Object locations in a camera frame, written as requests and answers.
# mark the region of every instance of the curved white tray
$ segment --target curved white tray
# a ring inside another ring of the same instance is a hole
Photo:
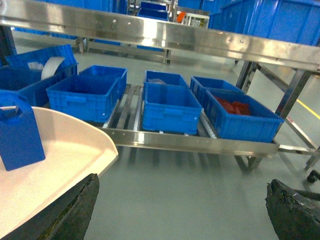
[[[96,127],[51,109],[33,111],[46,158],[12,171],[0,158],[0,238],[118,158],[111,138]]]

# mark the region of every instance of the stainless steel shelf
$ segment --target stainless steel shelf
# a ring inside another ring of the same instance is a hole
[[[244,60],[237,86],[245,91],[259,66],[257,63],[296,68],[298,70],[289,85],[284,85],[276,77],[272,79],[285,91],[277,109],[277,114],[283,118],[287,117],[309,76],[320,73],[319,47],[40,1],[0,1],[0,25]],[[135,114],[132,115],[130,104],[133,98],[138,99]],[[125,101],[123,108],[120,108],[121,101]],[[311,155],[307,168],[314,166],[320,158],[320,147],[315,149],[315,144],[294,124],[291,124],[291,128],[303,137],[310,148],[279,145],[275,142],[218,139],[204,114],[200,118],[198,134],[195,136],[141,131],[142,87],[129,85],[121,101],[108,122],[97,126],[108,133],[117,145],[242,155],[247,156],[251,169],[257,168],[262,158],[278,151]]]
[[[270,157],[276,154],[279,149],[280,145],[277,143],[216,138],[215,130],[204,113],[201,115],[196,135],[144,131],[141,128],[143,118],[142,92],[142,86],[128,84],[125,95],[114,108],[108,123],[97,126],[107,133],[118,146],[260,158]],[[130,106],[134,96],[137,101],[132,106],[135,112],[131,115]]]
[[[320,48],[32,0],[2,0],[0,24],[317,72]]]

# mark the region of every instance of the stainless steel frame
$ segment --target stainless steel frame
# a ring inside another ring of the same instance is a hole
[[[318,71],[320,49],[32,0],[2,0],[0,24]]]
[[[282,42],[248,35],[241,35],[218,30],[210,30],[180,24],[146,19],[135,16],[120,15],[99,11],[85,10],[68,6],[48,4],[30,0],[0,1],[0,24],[42,31],[57,32],[68,35],[106,39],[125,44],[158,47],[170,50],[185,50],[207,55],[220,56],[246,61],[243,65],[237,86],[245,91],[250,86],[257,63],[268,63],[297,68],[290,85],[285,88],[284,97],[277,113],[287,117],[293,102],[297,99],[306,81],[312,73],[320,73],[320,48]],[[214,129],[203,115],[199,130],[205,129],[201,136],[187,136],[169,133],[140,131],[142,112],[142,87],[128,86],[126,101],[119,119],[117,107],[101,130],[108,133],[117,145],[166,149],[173,151],[194,151],[203,153],[232,154],[248,156],[248,166],[258,167],[262,158],[277,151],[311,155],[307,167],[313,166],[320,156],[311,141],[308,147],[279,145],[273,143],[248,142],[215,138]],[[135,115],[129,113],[133,95],[138,96]],[[123,129],[133,119],[133,128]]]
[[[15,39],[24,39],[24,40],[31,40],[36,42],[44,42],[44,43],[52,43],[58,45],[70,44],[73,47],[79,47],[79,51],[83,53],[85,51],[85,44],[84,39],[82,37],[78,37],[75,40],[66,39],[61,37],[53,37],[49,35],[38,35],[28,32],[21,32],[21,31],[12,31],[12,36]]]
[[[290,84],[286,84],[281,78],[276,76],[273,72],[263,67],[258,63],[244,62],[241,73],[237,82],[237,86],[243,91],[247,92],[250,83],[255,75],[256,70],[259,70],[269,80],[271,80],[279,89],[284,92],[284,96],[277,107],[276,114],[285,119],[285,122],[289,127],[298,135],[298,137],[306,144],[308,148],[284,146],[281,145],[279,148],[280,152],[295,153],[310,155],[310,159],[307,161],[305,169],[313,167],[320,159],[320,146],[317,145],[305,134],[302,129],[290,118],[288,114],[298,99],[299,94],[302,92],[308,79],[311,76],[310,71],[304,71],[301,69],[296,70]]]
[[[148,56],[148,57],[152,55],[160,58],[164,64],[170,64],[170,61],[171,61],[171,50],[168,50],[168,49],[162,49],[162,51],[153,51],[153,50],[136,48],[136,46],[131,46],[131,44],[112,45],[112,44],[100,43],[95,41],[88,41],[87,50],[90,51],[90,49],[99,49],[103,51],[121,53],[124,55]]]
[[[141,86],[128,84],[126,94],[122,99],[124,106],[118,109],[121,105],[118,104],[109,119],[112,125],[116,127],[112,128],[110,124],[109,128],[100,127],[102,131],[110,135],[116,145],[184,152],[232,154],[259,158],[270,157],[279,149],[280,145],[278,143],[219,139],[216,137],[214,129],[204,113],[200,117],[200,124],[206,124],[203,127],[208,129],[208,137],[141,131],[142,92],[143,88]],[[137,105],[134,106],[136,109],[135,114],[130,115],[130,106],[134,95],[138,96],[138,101]],[[129,122],[130,119],[134,120],[133,128],[124,129],[125,123]]]

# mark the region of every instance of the orange object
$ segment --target orange object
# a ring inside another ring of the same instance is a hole
[[[178,23],[181,23],[182,20],[185,18],[185,15],[186,15],[186,12],[185,12],[185,11],[182,11],[182,12],[179,14],[179,16],[176,18],[176,21],[177,21]]]
[[[249,110],[249,104],[242,103],[239,101],[234,101],[233,103],[228,102],[227,100],[215,97],[215,99],[221,104],[221,106],[226,110],[228,114],[236,115],[246,115],[250,116],[251,112]]]

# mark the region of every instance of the blue storage bin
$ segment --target blue storage bin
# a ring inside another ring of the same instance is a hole
[[[210,13],[209,14],[209,29],[216,29],[221,30],[221,19],[222,19],[222,12],[218,13]]]
[[[214,3],[215,1],[214,0],[203,0],[203,3],[202,3],[202,7],[201,9],[203,11],[207,11],[207,12],[214,12]]]
[[[121,43],[117,41],[108,41],[108,40],[100,40],[100,39],[95,39],[94,41],[96,43],[101,43],[101,44],[110,44],[110,45],[116,45],[116,46],[121,45]]]
[[[150,51],[156,51],[156,52],[163,52],[162,48],[156,48],[156,47],[151,47],[151,46],[136,46],[137,49],[146,49]]]
[[[190,89],[146,84],[142,127],[151,131],[196,134],[202,107]]]
[[[77,39],[77,36],[72,36],[72,35],[66,35],[66,34],[60,34],[60,33],[50,33],[51,37],[54,38],[62,38],[62,39],[70,39],[70,40],[75,40]]]
[[[178,0],[178,6],[189,9],[200,9],[201,0]]]
[[[165,4],[152,3],[152,2],[146,2],[146,1],[141,2],[140,8],[167,11],[167,6]]]
[[[21,27],[15,27],[15,31],[29,33],[29,34],[38,34],[38,35],[47,35],[49,34],[47,31],[39,31],[39,30],[33,30],[33,29],[26,29]]]
[[[201,76],[191,76],[190,89],[203,107],[205,106],[205,100],[207,96],[206,91],[208,89],[244,93],[239,88],[233,86],[225,80],[206,78]]]
[[[220,8],[227,5],[231,0],[203,0],[202,10],[216,14],[220,12]]]
[[[46,0],[43,2],[106,12],[111,12],[113,6],[112,0]]]
[[[270,143],[284,122],[278,115],[248,95],[207,90],[204,112],[222,139]],[[230,103],[249,104],[250,116],[227,113],[215,97]]]
[[[128,0],[119,0],[113,4],[112,12],[117,14],[127,14]]]
[[[7,171],[44,160],[36,118],[31,106],[12,92],[0,91],[0,106],[11,102],[16,109],[0,109],[0,156]]]
[[[156,19],[156,20],[162,20],[162,21],[168,21],[169,15],[166,11],[160,11],[160,10],[152,10],[152,9],[146,9],[142,8],[137,13],[138,17],[148,18],[148,19]]]
[[[105,123],[117,103],[117,81],[73,75],[49,87],[50,108],[85,121]]]
[[[117,98],[121,99],[127,87],[128,69],[113,66],[92,65],[81,71],[79,75],[101,77],[116,82]]]
[[[64,78],[63,73],[41,80],[40,70],[0,68],[0,90],[15,91],[32,106],[42,107],[49,102],[46,89]]]
[[[22,54],[7,56],[6,60],[14,68],[29,69],[28,63],[38,62],[45,65],[51,57],[64,57],[65,59],[58,67],[56,73],[63,72],[63,77],[77,74],[78,63],[72,52],[71,45],[60,45],[30,51]]]
[[[176,85],[180,87],[189,88],[184,78],[180,74],[176,74],[176,73],[150,71],[150,70],[145,71],[144,85],[146,85],[146,83],[156,84],[156,83],[150,83],[150,80],[152,79],[160,79],[164,81],[167,85]]]
[[[320,38],[316,0],[236,0],[221,10],[224,31],[313,46]]]

